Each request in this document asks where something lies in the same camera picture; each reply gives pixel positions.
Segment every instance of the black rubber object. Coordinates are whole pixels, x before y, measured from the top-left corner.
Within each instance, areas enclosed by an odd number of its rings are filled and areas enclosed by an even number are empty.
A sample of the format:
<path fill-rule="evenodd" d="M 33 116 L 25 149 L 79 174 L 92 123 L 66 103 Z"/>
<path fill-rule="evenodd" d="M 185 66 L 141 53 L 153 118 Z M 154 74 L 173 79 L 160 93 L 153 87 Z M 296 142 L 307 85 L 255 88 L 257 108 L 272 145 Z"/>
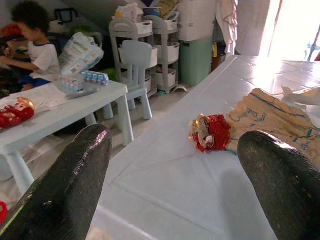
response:
<path fill-rule="evenodd" d="M 277 238 L 319 240 L 319 169 L 297 149 L 259 131 L 240 138 L 238 156 Z"/>
<path fill-rule="evenodd" d="M 85 240 L 111 149 L 111 133 L 105 126 L 96 124 L 81 131 L 9 211 L 0 233 L 6 226 L 7 229 L 0 239 Z"/>

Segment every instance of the boy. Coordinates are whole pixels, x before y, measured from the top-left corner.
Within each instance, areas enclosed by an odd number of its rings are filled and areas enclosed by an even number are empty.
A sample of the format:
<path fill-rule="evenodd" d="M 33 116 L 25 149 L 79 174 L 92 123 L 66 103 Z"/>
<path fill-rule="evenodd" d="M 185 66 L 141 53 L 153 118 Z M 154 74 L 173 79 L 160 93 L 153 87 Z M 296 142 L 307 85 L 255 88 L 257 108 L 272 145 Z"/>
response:
<path fill-rule="evenodd" d="M 55 46 L 50 43 L 46 34 L 49 30 L 47 11 L 34 1 L 22 1 L 11 12 L 12 20 L 22 30 L 22 35 L 29 41 L 28 53 L 30 62 L 12 59 L 15 54 L 7 50 L 7 56 L 0 57 L 0 64 L 15 66 L 33 71 L 29 76 L 22 77 L 22 91 L 39 87 L 58 79 L 60 66 Z"/>

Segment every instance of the burlap bag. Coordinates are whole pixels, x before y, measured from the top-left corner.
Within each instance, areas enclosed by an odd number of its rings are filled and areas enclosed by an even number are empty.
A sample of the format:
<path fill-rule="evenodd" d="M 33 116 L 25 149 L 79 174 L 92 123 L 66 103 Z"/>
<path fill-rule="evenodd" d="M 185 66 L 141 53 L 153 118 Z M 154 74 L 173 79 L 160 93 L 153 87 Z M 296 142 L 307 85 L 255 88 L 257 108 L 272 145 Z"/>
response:
<path fill-rule="evenodd" d="M 320 167 L 320 129 L 302 110 L 254 89 L 225 118 L 232 126 L 227 150 L 236 153 L 238 141 L 246 132 L 263 131 L 297 148 Z"/>

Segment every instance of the white packaging bag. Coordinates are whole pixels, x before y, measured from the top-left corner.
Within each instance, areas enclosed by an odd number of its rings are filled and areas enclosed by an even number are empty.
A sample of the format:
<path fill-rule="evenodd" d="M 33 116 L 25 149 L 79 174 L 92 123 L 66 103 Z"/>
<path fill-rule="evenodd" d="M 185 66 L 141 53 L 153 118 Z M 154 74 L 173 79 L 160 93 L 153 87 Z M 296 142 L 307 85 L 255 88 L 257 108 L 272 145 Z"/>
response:
<path fill-rule="evenodd" d="M 62 75 L 77 75 L 93 68 L 103 58 L 104 51 L 92 37 L 78 32 L 72 36 L 59 57 Z"/>

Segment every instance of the white plastic table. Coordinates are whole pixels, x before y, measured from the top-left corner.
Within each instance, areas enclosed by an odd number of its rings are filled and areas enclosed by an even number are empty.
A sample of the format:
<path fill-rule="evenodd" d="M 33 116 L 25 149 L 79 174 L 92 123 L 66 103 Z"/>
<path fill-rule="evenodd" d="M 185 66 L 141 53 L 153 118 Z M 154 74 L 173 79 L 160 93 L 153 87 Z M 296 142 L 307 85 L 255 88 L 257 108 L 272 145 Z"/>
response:
<path fill-rule="evenodd" d="M 20 150 L 49 136 L 83 118 L 87 124 L 95 124 L 94 112 L 113 101 L 118 102 L 123 145 L 133 140 L 133 130 L 127 102 L 127 86 L 110 81 L 100 91 L 68 101 L 51 111 L 40 112 L 21 125 L 2 130 L 0 133 L 0 155 L 5 156 L 17 186 L 22 194 L 31 186 L 34 178 L 23 160 Z"/>

